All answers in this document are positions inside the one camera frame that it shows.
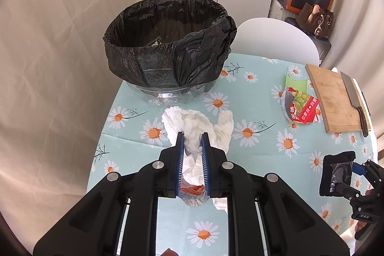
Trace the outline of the person right hand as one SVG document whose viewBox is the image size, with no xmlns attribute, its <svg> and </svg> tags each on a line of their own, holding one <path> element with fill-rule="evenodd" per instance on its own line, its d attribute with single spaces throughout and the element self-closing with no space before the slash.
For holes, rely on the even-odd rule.
<svg viewBox="0 0 384 256">
<path fill-rule="evenodd" d="M 373 188 L 366 190 L 365 196 L 369 196 L 374 191 Z M 367 226 L 365 221 L 358 221 L 355 225 L 355 233 L 358 233 L 361 229 Z"/>
</svg>

